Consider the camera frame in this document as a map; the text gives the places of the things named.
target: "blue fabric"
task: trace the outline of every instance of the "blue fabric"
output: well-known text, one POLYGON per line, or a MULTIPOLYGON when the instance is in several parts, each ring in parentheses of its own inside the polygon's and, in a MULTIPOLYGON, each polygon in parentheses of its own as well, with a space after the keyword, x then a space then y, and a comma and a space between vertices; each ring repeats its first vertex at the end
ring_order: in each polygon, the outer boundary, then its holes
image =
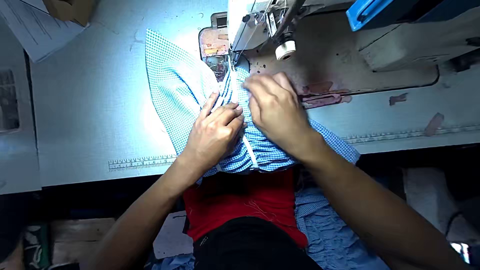
MULTIPOLYGON (((167 130, 175 151, 180 154, 187 144, 193 122, 197 119, 202 106, 215 88, 220 88, 223 105, 231 101, 232 93, 237 92, 238 102, 243 107, 243 115, 248 127, 245 137, 250 142, 259 170, 272 172, 286 169, 295 163, 277 145, 270 142, 253 124, 248 108, 247 90, 241 87, 249 76, 248 71, 237 68, 236 72, 226 75, 218 83, 213 71, 201 60, 148 29, 146 33, 146 67, 150 92, 154 107, 167 130)), ((328 144, 348 160, 358 159, 359 153, 322 127, 310 121, 314 129, 320 132, 328 144)), ((233 153, 220 161, 224 172, 239 173, 255 170, 245 144, 239 140, 233 153)), ((215 174, 217 168, 210 169, 204 176, 215 174)))
POLYGON ((180 254, 163 259, 161 263, 153 265, 152 270, 193 270, 195 257, 192 253, 180 254))
MULTIPOLYGON (((188 140, 193 122, 215 88, 219 88, 223 105, 231 101, 234 92, 243 107, 245 137, 250 143, 261 172, 286 169, 295 163, 285 152, 270 142, 253 124, 248 107, 247 90, 241 87, 249 76, 240 67, 218 83, 208 66, 161 35, 147 30, 146 66, 152 101, 164 124, 173 146, 180 154, 188 140)), ((355 163, 359 153, 346 142, 310 120, 329 146, 349 162, 355 163)), ((255 170, 247 147, 241 140, 234 152, 219 163, 225 172, 239 173, 255 170)), ((204 176, 215 174, 210 169, 204 176)), ((368 254, 353 231, 338 217, 318 188, 296 194, 296 218, 299 229, 309 239, 308 254, 324 269, 385 269, 376 264, 380 259, 368 254)))
POLYGON ((307 254, 324 270, 388 270, 338 216, 319 188, 295 195, 298 229, 307 236, 307 254))

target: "ruler markings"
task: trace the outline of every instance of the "ruler markings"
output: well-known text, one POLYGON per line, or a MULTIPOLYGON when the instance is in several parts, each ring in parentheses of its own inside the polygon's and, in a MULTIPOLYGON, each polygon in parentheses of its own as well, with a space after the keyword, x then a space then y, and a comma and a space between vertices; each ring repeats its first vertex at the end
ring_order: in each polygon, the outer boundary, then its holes
POLYGON ((108 170, 110 172, 116 172, 123 170, 170 166, 176 158, 177 155, 172 154, 162 156, 139 157, 132 159, 110 160, 108 162, 108 170))

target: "ruffled fabric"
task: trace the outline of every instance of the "ruffled fabric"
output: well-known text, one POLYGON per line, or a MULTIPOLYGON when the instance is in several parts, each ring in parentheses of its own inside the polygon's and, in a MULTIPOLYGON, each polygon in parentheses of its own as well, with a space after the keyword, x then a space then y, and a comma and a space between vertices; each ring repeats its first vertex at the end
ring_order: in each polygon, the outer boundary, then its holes
POLYGON ((307 254, 324 270, 388 270, 330 206, 319 188, 295 194, 298 229, 307 236, 307 254))

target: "white paper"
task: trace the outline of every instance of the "white paper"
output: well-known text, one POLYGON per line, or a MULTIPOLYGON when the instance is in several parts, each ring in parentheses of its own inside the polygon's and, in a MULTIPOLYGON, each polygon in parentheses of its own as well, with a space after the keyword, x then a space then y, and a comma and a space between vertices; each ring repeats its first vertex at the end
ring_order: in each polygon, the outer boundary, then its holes
POLYGON ((193 239, 183 233, 187 213, 171 213, 165 219, 160 232, 153 241, 155 258, 162 259, 179 254, 193 253, 193 239))
POLYGON ((20 0, 0 0, 0 13, 33 62, 45 59, 84 30, 20 0))
POLYGON ((36 7, 45 13, 48 13, 47 7, 45 6, 42 0, 20 0, 20 1, 27 3, 33 7, 36 7))

